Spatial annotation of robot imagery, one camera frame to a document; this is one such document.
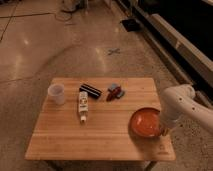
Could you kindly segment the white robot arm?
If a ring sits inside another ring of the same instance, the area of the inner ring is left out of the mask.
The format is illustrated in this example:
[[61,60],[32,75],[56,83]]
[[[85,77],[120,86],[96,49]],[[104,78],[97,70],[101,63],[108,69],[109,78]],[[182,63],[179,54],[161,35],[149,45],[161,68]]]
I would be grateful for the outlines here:
[[166,88],[162,92],[162,108],[159,115],[162,125],[172,129],[181,115],[187,115],[213,134],[213,109],[196,102],[195,96],[195,89],[190,84]]

